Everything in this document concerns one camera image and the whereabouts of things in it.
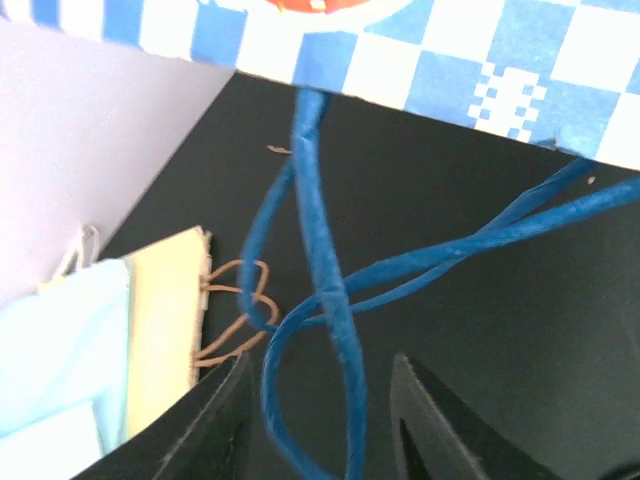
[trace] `black table surface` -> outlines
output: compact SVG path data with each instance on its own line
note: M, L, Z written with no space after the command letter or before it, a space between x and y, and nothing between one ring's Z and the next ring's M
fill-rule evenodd
M289 87L235 76L104 256L198 224L214 235L216 265L237 258L284 161L267 145L288 146L293 102ZM348 98L333 101L322 133L323 188L345 273L473 232L570 160ZM558 202L631 175L602 166L592 184L585 178ZM640 460L639 224L640 205L623 207L478 255L422 292L357 315L368 385L365 478L396 478L388 397L398 351L424 362L498 431L567 480L601 478ZM272 269L267 293L284 311L309 295L293 195L263 259ZM237 314L232 295L214 297L204 340ZM264 349L262 342L253 351L256 376ZM293 339L278 389L296 439L341 476L343 389L324 329ZM257 404L255 415L248 478L297 478L269 443Z

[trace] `light blue cloth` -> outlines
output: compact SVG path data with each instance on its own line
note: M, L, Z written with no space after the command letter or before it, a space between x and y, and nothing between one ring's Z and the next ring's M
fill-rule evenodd
M107 260L0 311L0 439L91 401L102 453L125 441L130 280Z

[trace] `blue rope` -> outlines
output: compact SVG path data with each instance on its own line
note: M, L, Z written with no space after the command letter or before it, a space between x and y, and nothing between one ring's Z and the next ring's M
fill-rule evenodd
M347 425L349 457L346 478L356 479L362 477L366 391L360 347L345 292L354 293L430 269L389 292L353 305L351 311L368 310L404 297L423 288L474 253L531 238L609 208L640 199L640 178L622 182L615 187L519 221L596 165L589 160L577 159L541 185L522 194L476 234L377 262L348 276L343 283L326 222L317 170L319 125L327 103L328 96L319 92L301 90L298 95L292 138L293 163L287 162L284 165L247 237L243 248L245 263L240 269L239 276L239 286L243 290L243 294L239 295L239 303L241 308L249 313L252 325L274 332L265 355L261 382L261 401L266 426L269 435L285 458L301 475L310 479L334 477L326 473L300 449L288 433L275 389L275 373L284 346L293 333L301 328L320 324L326 324L329 327L345 370L349 419ZM264 318L255 308L248 292L253 291L255 286L256 272L253 262L260 256L271 220L291 187L294 176L303 237L317 294L291 311L279 327L272 328L265 324ZM325 314L310 317L320 304Z

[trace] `checkered paper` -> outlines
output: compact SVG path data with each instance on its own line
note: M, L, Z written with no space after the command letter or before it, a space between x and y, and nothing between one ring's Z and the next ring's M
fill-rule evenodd
M232 66L640 170L640 0L0 0L69 35Z

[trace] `blue square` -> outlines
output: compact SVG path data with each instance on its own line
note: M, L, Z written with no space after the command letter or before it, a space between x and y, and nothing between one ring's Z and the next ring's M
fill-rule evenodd
M574 7L506 0L488 61L550 76Z
M34 0L33 20L39 25L60 28L58 0Z
M200 4L191 43L191 58L235 66L246 20L246 12L227 10L215 4Z
M525 122L530 143L594 158L620 94L554 80L545 86L538 120Z
M620 10L622 12L640 13L638 0L582 0L583 5Z
M358 36L353 33L306 33L293 74L296 85L342 91Z
M631 75L631 81L627 86L627 92L640 95L640 60L636 65L636 69L633 71L633 75Z
M105 40L139 46L144 0L105 0Z
M431 16L432 7L433 0L413 0L399 12L368 25L364 31L420 45Z
M423 51L405 104L405 110L437 118L464 127L473 127L476 120L467 112L470 105L479 105L474 95L482 82L482 64L460 58Z

